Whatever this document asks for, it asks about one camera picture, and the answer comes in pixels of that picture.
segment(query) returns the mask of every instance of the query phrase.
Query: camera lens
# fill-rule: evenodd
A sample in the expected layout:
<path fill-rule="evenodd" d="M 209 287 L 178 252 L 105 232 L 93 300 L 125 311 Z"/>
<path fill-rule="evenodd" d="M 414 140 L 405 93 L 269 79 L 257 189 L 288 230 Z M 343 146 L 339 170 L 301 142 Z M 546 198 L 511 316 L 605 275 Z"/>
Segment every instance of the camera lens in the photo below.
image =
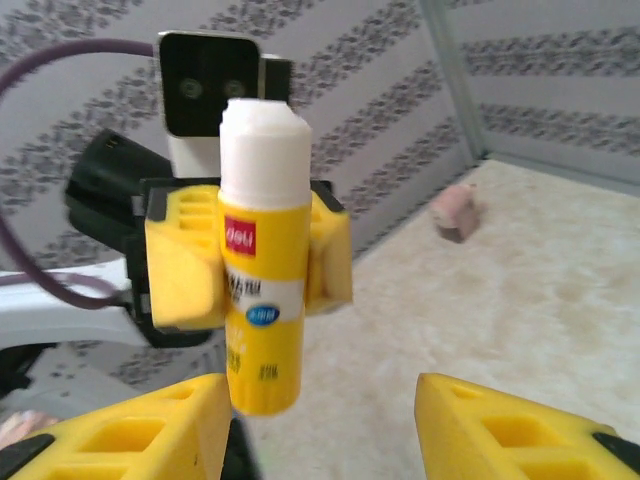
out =
<path fill-rule="evenodd" d="M 244 97 L 245 93 L 244 85 L 238 80 L 229 80 L 224 86 L 224 94 L 228 98 Z"/>
<path fill-rule="evenodd" d="M 202 95 L 202 85 L 193 78 L 185 78 L 180 82 L 180 92 L 189 100 L 196 100 Z"/>

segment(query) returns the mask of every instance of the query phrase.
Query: black plastic part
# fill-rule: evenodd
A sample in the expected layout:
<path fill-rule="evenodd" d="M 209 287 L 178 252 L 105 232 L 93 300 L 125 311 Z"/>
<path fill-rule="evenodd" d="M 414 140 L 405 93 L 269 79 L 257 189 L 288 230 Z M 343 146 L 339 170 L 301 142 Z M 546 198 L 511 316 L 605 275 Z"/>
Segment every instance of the black plastic part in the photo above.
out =
<path fill-rule="evenodd" d="M 55 440 L 53 435 L 43 433 L 0 450 L 0 480 L 9 480 L 31 460 L 44 452 Z"/>
<path fill-rule="evenodd" d="M 257 464 L 251 456 L 249 438 L 239 418 L 229 426 L 229 439 L 220 480 L 260 480 Z"/>
<path fill-rule="evenodd" d="M 345 211 L 342 204 L 333 196 L 333 184 L 328 180 L 311 180 L 311 190 L 318 195 L 322 203 L 333 213 L 342 213 Z"/>
<path fill-rule="evenodd" d="M 31 385 L 27 375 L 42 352 L 56 344 L 21 345 L 0 350 L 0 399 L 14 390 L 24 390 Z"/>
<path fill-rule="evenodd" d="M 173 187 L 152 189 L 149 194 L 149 203 L 147 205 L 147 215 L 145 219 L 151 222 L 166 221 L 169 195 L 175 190 Z"/>
<path fill-rule="evenodd" d="M 264 98 L 289 103 L 293 62 L 285 58 L 267 58 L 264 70 Z"/>
<path fill-rule="evenodd" d="M 640 477 L 640 445 L 602 432 L 594 433 L 593 438 Z"/>
<path fill-rule="evenodd" d="M 140 188 L 142 193 L 142 209 L 145 212 L 144 215 L 140 215 L 138 218 L 138 225 L 144 231 L 144 219 L 149 215 L 149 205 L 153 190 L 164 190 L 164 194 L 171 193 L 176 190 L 180 190 L 186 187 L 193 187 L 197 185 L 211 185 L 220 186 L 220 177 L 203 177 L 203 178 L 147 178 L 140 182 Z M 151 216 L 151 219 L 157 219 L 160 215 L 164 216 L 163 212 L 155 213 Z"/>
<path fill-rule="evenodd" d="M 124 253 L 124 239 L 135 233 L 131 198 L 143 178 L 172 178 L 171 163 L 151 150 L 103 130 L 76 163 L 65 204 L 73 227 Z"/>

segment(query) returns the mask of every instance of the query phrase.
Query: floor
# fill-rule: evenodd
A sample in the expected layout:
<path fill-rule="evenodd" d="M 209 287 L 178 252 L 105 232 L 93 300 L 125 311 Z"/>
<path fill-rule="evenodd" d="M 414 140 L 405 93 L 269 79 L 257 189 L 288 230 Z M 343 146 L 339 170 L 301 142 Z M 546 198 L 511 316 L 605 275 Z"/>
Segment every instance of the floor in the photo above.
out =
<path fill-rule="evenodd" d="M 267 480 L 420 479 L 418 374 L 441 372 L 640 441 L 640 198 L 488 161 L 467 243 L 426 212 L 355 268 L 352 306 L 307 321 L 303 391 L 250 419 Z"/>

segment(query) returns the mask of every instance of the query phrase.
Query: rectangular hole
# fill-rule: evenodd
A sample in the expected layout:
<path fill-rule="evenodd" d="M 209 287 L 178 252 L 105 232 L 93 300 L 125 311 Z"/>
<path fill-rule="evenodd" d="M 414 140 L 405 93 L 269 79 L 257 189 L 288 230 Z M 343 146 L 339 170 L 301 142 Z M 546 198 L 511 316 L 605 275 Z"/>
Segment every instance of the rectangular hole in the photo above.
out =
<path fill-rule="evenodd" d="M 80 450 L 85 453 L 143 452 L 162 431 L 164 421 L 125 418 L 105 425 Z"/>
<path fill-rule="evenodd" d="M 58 467 L 47 480 L 120 480 L 127 473 L 124 467 Z"/>
<path fill-rule="evenodd" d="M 555 447 L 564 445 L 562 437 L 528 416 L 495 416 L 482 420 L 491 435 L 504 448 Z"/>
<path fill-rule="evenodd" d="M 471 400 L 482 396 L 480 392 L 476 392 L 475 390 L 471 390 L 470 388 L 463 387 L 461 385 L 454 385 L 451 387 L 451 391 L 456 397 L 463 400 Z"/>
<path fill-rule="evenodd" d="M 211 230 L 213 228 L 213 218 L 203 216 L 181 217 L 181 230 Z"/>
<path fill-rule="evenodd" d="M 584 461 L 535 463 L 521 465 L 529 480 L 604 480 L 599 472 Z"/>
<path fill-rule="evenodd" d="M 206 203 L 210 202 L 213 195 L 209 192 L 191 192 L 180 196 L 180 203 Z"/>
<path fill-rule="evenodd" d="M 179 208 L 181 215 L 211 215 L 211 207 L 208 205 L 194 204 L 182 204 Z"/>

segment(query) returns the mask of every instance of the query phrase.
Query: patterned wallpaper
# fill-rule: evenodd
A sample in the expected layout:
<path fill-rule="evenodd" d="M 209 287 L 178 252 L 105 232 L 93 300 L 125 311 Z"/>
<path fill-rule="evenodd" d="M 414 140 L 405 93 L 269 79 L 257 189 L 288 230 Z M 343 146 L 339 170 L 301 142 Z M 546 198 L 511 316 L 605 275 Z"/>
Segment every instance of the patterned wallpaper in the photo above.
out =
<path fill-rule="evenodd" d="M 637 1 L 448 4 L 489 150 L 640 183 Z"/>
<path fill-rule="evenodd" d="M 462 6 L 474 2 L 453 2 Z M 313 173 L 335 182 L 364 251 L 472 164 L 451 93 L 413 0 L 3 0 L 0 69 L 71 38 L 152 42 L 166 29 L 260 39 L 296 62 L 293 103 L 314 128 Z M 64 219 L 61 193 L 87 142 L 113 128 L 168 156 L 153 65 L 88 56 L 27 77 L 0 109 L 0 206 L 47 268 L 113 258 Z M 0 255 L 0 265 L 10 268 Z M 219 346 L 214 339 L 210 350 Z M 76 342 L 105 372 L 148 390 L 211 362 L 202 353 Z"/>

